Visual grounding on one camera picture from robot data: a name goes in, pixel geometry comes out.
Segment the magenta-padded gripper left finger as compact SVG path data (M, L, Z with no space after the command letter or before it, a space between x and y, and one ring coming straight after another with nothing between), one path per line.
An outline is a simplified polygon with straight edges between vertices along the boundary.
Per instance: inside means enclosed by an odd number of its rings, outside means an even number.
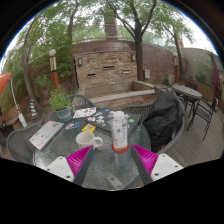
M58 157L46 168L46 170L81 186L84 182L93 155L93 146L90 145L78 150L68 157Z

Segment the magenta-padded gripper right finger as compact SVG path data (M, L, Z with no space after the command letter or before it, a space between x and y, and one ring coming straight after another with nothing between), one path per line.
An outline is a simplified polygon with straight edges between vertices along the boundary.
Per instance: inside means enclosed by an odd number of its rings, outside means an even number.
M138 145L131 145L131 155L144 185L182 169L182 166L167 154L157 155Z

